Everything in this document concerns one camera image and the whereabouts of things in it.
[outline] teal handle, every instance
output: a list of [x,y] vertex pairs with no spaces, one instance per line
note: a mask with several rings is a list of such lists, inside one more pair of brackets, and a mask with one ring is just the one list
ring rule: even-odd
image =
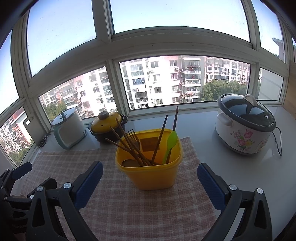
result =
[[63,143],[63,141],[62,141],[62,139],[61,139],[61,137],[60,137],[60,135],[59,135],[59,127],[58,127],[56,130],[54,130],[54,137],[56,138],[57,143],[58,143],[63,149],[68,150],[68,149],[71,148],[71,147],[66,146],[66,145]]
[[166,159],[168,158],[168,154],[169,154],[169,152],[170,152],[170,149],[167,148],[167,151],[166,151],[165,156],[164,156],[164,158],[163,158],[163,164],[166,163]]

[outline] pink plaid tablecloth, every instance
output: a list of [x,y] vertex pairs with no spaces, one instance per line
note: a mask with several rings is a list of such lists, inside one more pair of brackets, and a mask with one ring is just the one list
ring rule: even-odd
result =
[[[214,224],[214,208],[199,182],[200,163],[189,137],[181,139],[184,150],[173,187],[140,191],[115,166],[116,148],[108,150],[40,153],[27,175],[21,194],[27,195],[48,177],[58,187],[73,182],[93,161],[101,161],[103,176],[87,206],[80,213],[98,240],[201,240]],[[61,225],[75,240],[61,211]]]

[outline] yellow plastic container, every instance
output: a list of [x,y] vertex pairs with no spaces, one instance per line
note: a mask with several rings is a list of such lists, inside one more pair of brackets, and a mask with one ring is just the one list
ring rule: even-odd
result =
[[[136,132],[140,140],[140,150],[146,158],[151,159],[161,129]],[[157,151],[155,162],[161,164],[167,149],[167,139],[172,130],[164,129],[163,136]],[[183,149],[178,138],[176,146],[172,149],[170,162],[164,165],[148,167],[123,167],[121,163],[126,159],[134,159],[133,156],[117,148],[115,164],[119,170],[124,172],[135,186],[140,190],[158,190],[169,188],[175,183],[178,166],[183,159]]]

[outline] green plastic spoon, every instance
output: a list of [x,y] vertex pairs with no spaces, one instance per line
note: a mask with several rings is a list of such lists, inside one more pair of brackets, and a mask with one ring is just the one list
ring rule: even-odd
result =
[[172,149],[178,141],[178,136],[176,131],[172,131],[172,133],[168,136],[167,140],[167,151],[165,153],[165,156],[163,158],[163,164],[166,163],[166,159],[168,158],[168,153],[170,152],[170,149]]

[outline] sticker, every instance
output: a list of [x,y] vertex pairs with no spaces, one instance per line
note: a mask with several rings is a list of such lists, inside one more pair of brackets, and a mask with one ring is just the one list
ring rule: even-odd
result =
[[261,151],[261,149],[266,145],[268,139],[269,139],[269,137],[268,137],[266,140],[263,140],[263,141],[261,141],[261,142],[258,144],[257,149],[256,149],[256,152]]
[[158,141],[158,137],[140,139],[142,150],[154,151],[156,148],[157,141]]

